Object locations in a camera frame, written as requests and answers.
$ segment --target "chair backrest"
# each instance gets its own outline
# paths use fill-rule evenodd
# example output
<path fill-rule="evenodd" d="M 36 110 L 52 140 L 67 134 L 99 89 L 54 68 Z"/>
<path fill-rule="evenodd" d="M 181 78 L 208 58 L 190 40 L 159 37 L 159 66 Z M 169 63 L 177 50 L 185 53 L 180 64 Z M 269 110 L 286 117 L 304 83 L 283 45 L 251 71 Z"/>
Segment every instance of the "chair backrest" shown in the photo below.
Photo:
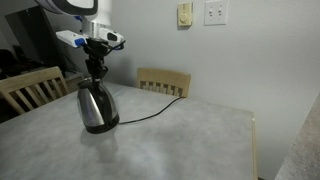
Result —
<path fill-rule="evenodd" d="M 69 89 L 60 69 L 53 67 L 1 80 L 0 92 L 23 114 L 25 109 L 33 110 L 68 94 Z"/>
<path fill-rule="evenodd" d="M 170 70 L 139 68 L 137 87 L 149 91 L 187 97 L 191 75 Z"/>

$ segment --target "table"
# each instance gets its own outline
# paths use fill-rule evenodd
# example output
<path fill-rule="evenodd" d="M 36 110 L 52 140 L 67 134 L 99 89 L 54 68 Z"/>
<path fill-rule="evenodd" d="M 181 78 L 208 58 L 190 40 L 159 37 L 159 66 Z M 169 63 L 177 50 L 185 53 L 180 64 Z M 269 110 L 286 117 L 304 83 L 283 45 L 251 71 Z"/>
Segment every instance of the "table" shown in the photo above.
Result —
<path fill-rule="evenodd" d="M 176 97 L 105 84 L 120 121 Z M 0 179 L 249 180 L 253 114 L 183 99 L 153 119 L 89 134 L 69 94 L 0 125 Z"/>
<path fill-rule="evenodd" d="M 320 94 L 292 144 L 276 180 L 320 179 Z"/>

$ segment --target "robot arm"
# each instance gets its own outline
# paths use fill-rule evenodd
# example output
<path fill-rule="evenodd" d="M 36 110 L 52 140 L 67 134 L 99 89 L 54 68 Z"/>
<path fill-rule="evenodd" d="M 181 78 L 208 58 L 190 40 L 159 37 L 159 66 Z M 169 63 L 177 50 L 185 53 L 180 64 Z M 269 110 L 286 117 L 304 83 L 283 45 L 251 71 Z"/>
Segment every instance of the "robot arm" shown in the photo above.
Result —
<path fill-rule="evenodd" d="M 124 37 L 110 29 L 112 0 L 35 0 L 46 10 L 56 14 L 81 16 L 82 35 L 71 31 L 57 32 L 58 39 L 80 47 L 86 39 L 101 42 L 124 42 Z"/>

